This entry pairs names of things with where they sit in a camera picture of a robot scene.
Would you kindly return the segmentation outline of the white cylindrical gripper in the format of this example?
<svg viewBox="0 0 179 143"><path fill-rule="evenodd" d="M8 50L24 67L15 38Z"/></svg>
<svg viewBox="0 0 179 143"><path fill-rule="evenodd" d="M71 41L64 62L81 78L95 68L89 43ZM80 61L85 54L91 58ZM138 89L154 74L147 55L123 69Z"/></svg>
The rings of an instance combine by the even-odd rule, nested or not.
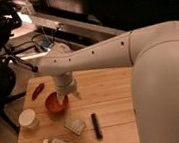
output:
<svg viewBox="0 0 179 143"><path fill-rule="evenodd" d="M63 95L73 94L75 98L82 100L82 96L77 91L76 80L70 72L66 72L66 74L61 74L59 76L54 76L54 83L56 84L56 91L59 94L57 94L57 98L60 106L64 105Z"/></svg>

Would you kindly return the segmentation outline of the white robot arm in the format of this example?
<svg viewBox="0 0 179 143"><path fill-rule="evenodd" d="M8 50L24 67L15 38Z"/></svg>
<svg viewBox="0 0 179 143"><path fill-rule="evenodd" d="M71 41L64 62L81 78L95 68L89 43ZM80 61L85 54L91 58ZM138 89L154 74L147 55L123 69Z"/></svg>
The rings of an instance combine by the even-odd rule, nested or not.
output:
<svg viewBox="0 0 179 143"><path fill-rule="evenodd" d="M57 44L39 72L53 76L61 94L76 90L73 72L132 69L132 106L140 143L179 143L179 21L157 23L73 51Z"/></svg>

